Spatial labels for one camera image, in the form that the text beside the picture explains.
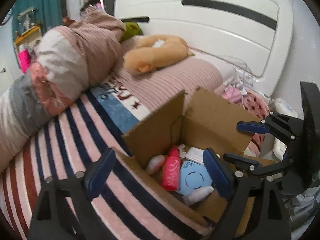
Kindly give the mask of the white double-cup lens case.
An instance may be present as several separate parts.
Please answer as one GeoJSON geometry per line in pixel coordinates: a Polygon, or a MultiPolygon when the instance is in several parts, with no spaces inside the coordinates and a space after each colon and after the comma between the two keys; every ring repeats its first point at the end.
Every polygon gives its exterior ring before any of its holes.
{"type": "Polygon", "coordinates": [[[199,189],[194,190],[189,195],[183,196],[183,202],[185,203],[185,205],[191,206],[195,203],[203,201],[213,192],[214,188],[212,186],[201,187],[199,189]]]}

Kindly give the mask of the green plush toy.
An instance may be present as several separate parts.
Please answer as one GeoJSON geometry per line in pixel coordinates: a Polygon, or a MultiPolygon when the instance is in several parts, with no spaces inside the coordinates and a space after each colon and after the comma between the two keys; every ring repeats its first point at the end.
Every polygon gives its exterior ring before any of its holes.
{"type": "Polygon", "coordinates": [[[125,22],[126,31],[121,37],[120,43],[136,35],[143,35],[143,31],[136,22],[125,22]]]}

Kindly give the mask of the tan plush toy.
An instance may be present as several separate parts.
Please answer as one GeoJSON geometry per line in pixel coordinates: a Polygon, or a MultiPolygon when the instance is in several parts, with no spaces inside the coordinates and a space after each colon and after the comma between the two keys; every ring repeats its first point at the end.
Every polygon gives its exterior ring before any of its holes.
{"type": "Polygon", "coordinates": [[[144,36],[124,54],[124,68],[132,75],[147,74],[193,55],[187,42],[179,36],[144,36]]]}

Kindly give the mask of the light blue square device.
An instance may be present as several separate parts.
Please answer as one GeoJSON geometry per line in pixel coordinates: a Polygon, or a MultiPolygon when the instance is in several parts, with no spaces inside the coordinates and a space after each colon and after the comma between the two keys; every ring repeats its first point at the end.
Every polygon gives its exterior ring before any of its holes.
{"type": "Polygon", "coordinates": [[[186,196],[194,190],[212,185],[207,169],[198,163],[184,161],[180,169],[180,181],[177,193],[186,196]]]}

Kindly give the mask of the white tissue pack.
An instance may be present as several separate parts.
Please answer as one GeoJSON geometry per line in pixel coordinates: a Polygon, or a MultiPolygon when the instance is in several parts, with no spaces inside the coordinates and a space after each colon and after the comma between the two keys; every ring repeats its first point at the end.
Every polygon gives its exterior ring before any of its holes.
{"type": "Polygon", "coordinates": [[[271,99],[269,108],[277,113],[298,118],[298,113],[282,98],[271,99]]]}

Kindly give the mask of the glass display case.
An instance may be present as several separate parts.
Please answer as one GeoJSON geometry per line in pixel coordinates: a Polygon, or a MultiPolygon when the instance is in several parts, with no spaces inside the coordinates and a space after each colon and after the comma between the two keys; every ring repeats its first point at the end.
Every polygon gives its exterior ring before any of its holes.
{"type": "Polygon", "coordinates": [[[31,29],[36,25],[35,12],[36,12],[35,7],[29,7],[28,9],[18,14],[17,19],[19,23],[20,33],[28,31],[29,29],[31,29]]]}

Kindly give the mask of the white bed headboard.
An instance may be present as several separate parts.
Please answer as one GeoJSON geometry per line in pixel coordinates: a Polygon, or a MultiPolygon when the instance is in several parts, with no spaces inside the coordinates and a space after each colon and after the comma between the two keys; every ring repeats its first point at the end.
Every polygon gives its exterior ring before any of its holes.
{"type": "Polygon", "coordinates": [[[115,0],[114,14],[136,20],[145,35],[171,34],[234,63],[271,96],[293,33],[292,0],[115,0]]]}

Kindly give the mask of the rolled pink grey duvet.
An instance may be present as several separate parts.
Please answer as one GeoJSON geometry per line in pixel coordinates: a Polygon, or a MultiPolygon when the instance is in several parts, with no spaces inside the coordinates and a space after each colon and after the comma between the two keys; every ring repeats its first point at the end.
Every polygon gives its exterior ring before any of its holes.
{"type": "Polygon", "coordinates": [[[101,83],[121,53],[126,26],[98,9],[45,33],[35,61],[1,95],[1,169],[82,92],[101,83]]]}

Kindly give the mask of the pink polka dot cloth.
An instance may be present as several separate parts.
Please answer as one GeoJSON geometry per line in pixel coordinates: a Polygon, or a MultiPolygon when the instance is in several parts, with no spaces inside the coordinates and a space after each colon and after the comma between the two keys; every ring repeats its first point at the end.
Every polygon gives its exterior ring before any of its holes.
{"type": "MultiPolygon", "coordinates": [[[[224,89],[222,97],[229,102],[241,106],[243,109],[253,114],[260,120],[265,119],[269,114],[268,100],[264,96],[249,88],[238,89],[234,86],[228,85],[224,89]]],[[[265,141],[264,134],[255,134],[247,149],[245,155],[252,157],[259,157],[261,146],[265,141]]]]}

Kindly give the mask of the grey patterned left sleeve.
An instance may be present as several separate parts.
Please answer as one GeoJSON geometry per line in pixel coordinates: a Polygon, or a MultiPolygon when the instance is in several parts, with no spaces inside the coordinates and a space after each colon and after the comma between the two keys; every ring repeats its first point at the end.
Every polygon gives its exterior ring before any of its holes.
{"type": "Polygon", "coordinates": [[[319,209],[319,186],[311,187],[293,197],[285,207],[289,212],[291,234],[297,238],[311,224],[319,209]]]}

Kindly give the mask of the pale pink tube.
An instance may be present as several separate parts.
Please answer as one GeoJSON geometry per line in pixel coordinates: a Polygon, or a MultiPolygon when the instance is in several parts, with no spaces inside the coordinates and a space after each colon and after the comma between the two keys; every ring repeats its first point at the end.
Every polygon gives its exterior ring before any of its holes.
{"type": "Polygon", "coordinates": [[[148,164],[147,167],[145,168],[145,171],[147,172],[148,175],[152,175],[156,173],[165,163],[165,156],[164,155],[156,155],[152,157],[148,164]]]}

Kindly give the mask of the pink red bottle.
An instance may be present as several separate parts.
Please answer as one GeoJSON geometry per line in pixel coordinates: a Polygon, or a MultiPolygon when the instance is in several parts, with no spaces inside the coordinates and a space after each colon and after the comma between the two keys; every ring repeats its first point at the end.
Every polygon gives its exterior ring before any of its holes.
{"type": "Polygon", "coordinates": [[[176,145],[169,150],[164,164],[162,187],[166,191],[176,191],[180,182],[180,152],[176,145]]]}

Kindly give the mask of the white earbuds case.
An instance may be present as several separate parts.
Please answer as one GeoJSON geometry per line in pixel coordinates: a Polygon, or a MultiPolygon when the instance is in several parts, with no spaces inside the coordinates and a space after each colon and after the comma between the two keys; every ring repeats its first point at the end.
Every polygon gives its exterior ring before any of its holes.
{"type": "Polygon", "coordinates": [[[186,153],[185,158],[189,161],[192,161],[194,163],[197,163],[197,164],[204,166],[203,152],[204,152],[204,150],[202,150],[202,149],[191,147],[191,148],[189,148],[188,152],[186,153]]]}

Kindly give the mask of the magenta gift bag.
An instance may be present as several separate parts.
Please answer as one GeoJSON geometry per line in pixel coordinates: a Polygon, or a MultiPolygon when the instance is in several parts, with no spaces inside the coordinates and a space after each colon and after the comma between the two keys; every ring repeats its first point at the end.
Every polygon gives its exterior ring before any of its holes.
{"type": "Polygon", "coordinates": [[[20,51],[18,53],[18,59],[20,62],[21,71],[23,74],[25,74],[31,65],[31,55],[29,54],[29,51],[27,49],[20,51]]]}

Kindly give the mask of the teal curtain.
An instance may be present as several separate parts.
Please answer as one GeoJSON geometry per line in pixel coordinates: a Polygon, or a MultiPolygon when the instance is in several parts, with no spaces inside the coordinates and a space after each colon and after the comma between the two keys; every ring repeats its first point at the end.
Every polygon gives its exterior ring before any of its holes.
{"type": "Polygon", "coordinates": [[[42,33],[62,24],[60,0],[17,0],[12,15],[13,38],[21,33],[17,16],[30,7],[35,8],[35,23],[41,26],[42,33]]]}

